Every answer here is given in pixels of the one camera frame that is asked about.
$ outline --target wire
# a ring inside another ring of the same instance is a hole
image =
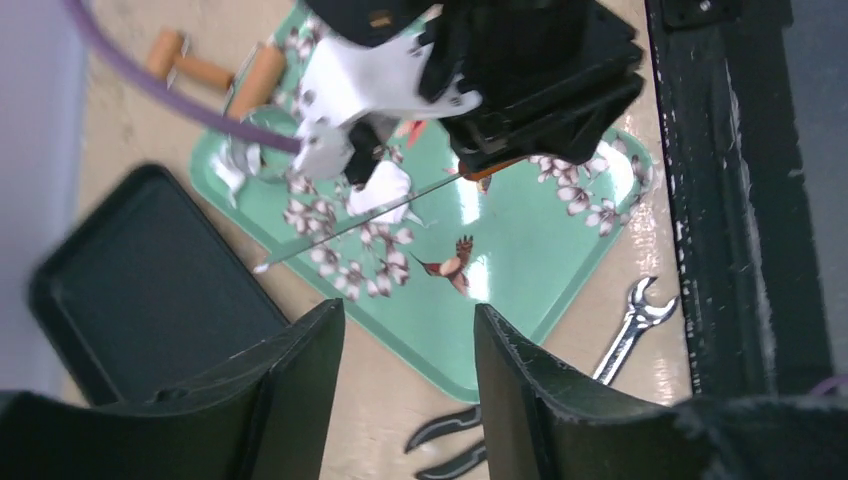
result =
[[[223,134],[237,137],[248,143],[259,143],[292,154],[297,154],[300,151],[300,141],[295,138],[279,135],[247,123],[237,122],[193,102],[183,95],[170,91],[166,85],[121,53],[106,38],[83,2],[84,0],[62,0],[82,39],[115,71],[148,95],[180,114]]]
[[[848,385],[848,375],[835,375],[822,380],[818,385],[810,390],[810,395],[824,395],[834,388],[842,385]]]

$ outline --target orange part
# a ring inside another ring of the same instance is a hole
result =
[[[159,80],[168,78],[174,59],[180,56],[185,38],[176,30],[163,28],[144,62],[147,71]]]
[[[191,56],[177,56],[174,59],[174,66],[181,73],[222,91],[229,90],[236,76],[235,73],[218,65]]]
[[[268,45],[256,52],[250,72],[233,97],[227,115],[241,120],[254,108],[268,103],[285,71],[286,54],[279,48]]]
[[[510,165],[515,165],[516,163],[520,162],[521,160],[524,160],[524,157],[520,157],[520,158],[516,158],[514,160],[509,160],[509,161],[506,161],[506,162],[503,162],[503,163],[499,163],[499,164],[495,165],[494,167],[489,167],[489,168],[487,168],[483,171],[473,172],[473,173],[469,172],[468,167],[465,166],[465,164],[460,161],[459,165],[458,165],[458,169],[459,169],[459,173],[462,174],[463,178],[465,178],[467,180],[471,180],[473,182],[479,182],[480,180],[488,177],[489,175],[492,175],[493,173],[500,172],[501,170],[503,170],[504,168],[506,168]]]

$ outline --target hummingbird print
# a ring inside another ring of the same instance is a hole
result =
[[[424,271],[431,277],[446,278],[451,285],[462,295],[468,296],[468,277],[465,276],[465,269],[468,267],[468,262],[471,259],[471,250],[474,248],[474,237],[463,236],[456,241],[456,256],[453,256],[441,263],[426,263],[422,262],[415,255],[412,255],[418,263],[424,267]]]

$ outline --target wrench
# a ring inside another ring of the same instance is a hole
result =
[[[601,359],[598,368],[592,378],[609,385],[615,380],[618,371],[627,360],[630,352],[633,351],[633,346],[639,340],[639,337],[651,327],[665,322],[680,303],[680,297],[675,296],[662,307],[655,307],[648,303],[645,298],[645,290],[657,281],[657,277],[645,277],[630,289],[630,295],[627,297],[627,311],[624,314],[624,325],[613,340],[604,358]]]

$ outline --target black tray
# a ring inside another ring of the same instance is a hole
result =
[[[848,371],[848,2],[646,3],[693,392],[806,394]]]
[[[93,405],[150,400],[289,324],[156,164],[131,172],[36,270],[29,304]]]

